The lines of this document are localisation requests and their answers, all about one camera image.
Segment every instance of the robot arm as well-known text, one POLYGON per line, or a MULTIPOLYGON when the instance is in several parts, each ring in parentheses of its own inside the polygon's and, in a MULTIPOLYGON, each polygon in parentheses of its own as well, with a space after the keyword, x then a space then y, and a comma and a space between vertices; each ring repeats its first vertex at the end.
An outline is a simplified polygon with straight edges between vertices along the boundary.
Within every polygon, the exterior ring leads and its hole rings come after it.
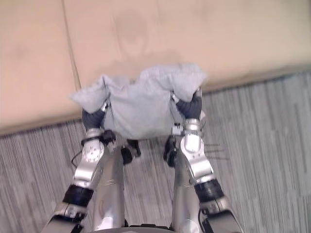
POLYGON ((185 116, 183 126, 174 126, 172 133, 183 136, 181 152, 195 192, 200 202, 200 212, 204 215, 201 228, 206 233, 242 233, 228 198, 213 173, 213 168, 205 156, 204 142, 200 129, 199 115, 202 109, 202 95, 198 90, 190 103, 176 103, 178 110, 185 116))
POLYGON ((79 233, 83 228, 80 223, 86 216, 87 205, 102 176, 104 155, 109 153, 106 146, 115 140, 112 132, 100 129, 105 106, 93 114, 83 110, 86 138, 82 141, 82 159, 62 202, 56 207, 42 233, 79 233))

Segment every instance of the gray towel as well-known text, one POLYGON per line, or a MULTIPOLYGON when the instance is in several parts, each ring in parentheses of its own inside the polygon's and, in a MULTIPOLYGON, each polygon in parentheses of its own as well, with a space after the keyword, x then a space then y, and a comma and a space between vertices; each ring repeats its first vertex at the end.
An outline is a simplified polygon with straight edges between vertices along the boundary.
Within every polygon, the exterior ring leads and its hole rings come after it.
POLYGON ((142 71, 134 83, 125 77, 112 80, 102 75, 70 98, 88 113, 96 112, 109 100, 103 128, 129 139, 152 138, 169 135, 174 123, 183 121, 171 94, 190 102, 206 78, 207 74, 193 63, 155 66, 142 71))

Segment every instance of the black cable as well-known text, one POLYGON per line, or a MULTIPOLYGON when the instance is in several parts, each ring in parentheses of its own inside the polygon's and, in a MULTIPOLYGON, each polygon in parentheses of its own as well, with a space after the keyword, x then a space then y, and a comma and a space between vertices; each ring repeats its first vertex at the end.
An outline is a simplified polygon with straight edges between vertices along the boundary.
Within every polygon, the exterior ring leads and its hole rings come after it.
POLYGON ((76 153, 75 156, 74 156, 74 157, 72 158, 72 160, 71 160, 71 164, 72 164, 75 168, 77 168, 77 165, 74 164, 73 160, 74 160, 79 154, 81 154, 81 152, 82 152, 82 150, 80 150, 78 153, 76 153))
POLYGON ((204 228, 203 228, 202 223, 201 223, 201 210, 199 210, 198 222, 199 222, 199 225, 200 225, 200 227, 201 227, 201 231, 202 231, 203 233, 205 233, 204 228))

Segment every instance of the floor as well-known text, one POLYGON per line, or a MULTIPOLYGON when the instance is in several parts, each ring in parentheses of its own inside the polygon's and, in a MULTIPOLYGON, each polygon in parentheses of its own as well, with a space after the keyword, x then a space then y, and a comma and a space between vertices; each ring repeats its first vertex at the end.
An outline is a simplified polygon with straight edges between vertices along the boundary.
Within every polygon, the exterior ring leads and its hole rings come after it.
MULTIPOLYGON (((205 142, 224 149, 208 156, 245 232, 310 233, 311 72, 206 94, 204 110, 205 142)), ((70 184, 83 137, 80 121, 0 137, 0 233, 40 232, 70 184)), ((164 143, 140 141, 142 156, 125 167, 130 224, 171 222, 174 170, 163 162, 164 143)))

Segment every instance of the couch cushion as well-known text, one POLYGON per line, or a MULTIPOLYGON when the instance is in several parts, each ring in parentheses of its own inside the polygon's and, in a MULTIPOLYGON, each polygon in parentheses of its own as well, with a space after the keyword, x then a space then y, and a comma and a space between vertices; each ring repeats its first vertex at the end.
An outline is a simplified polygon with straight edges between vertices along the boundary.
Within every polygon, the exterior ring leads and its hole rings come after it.
POLYGON ((80 112, 63 19, 61 1, 1 1, 1 134, 80 112))
POLYGON ((82 86, 102 73, 197 62, 205 90, 311 65, 308 0, 65 0, 82 86))

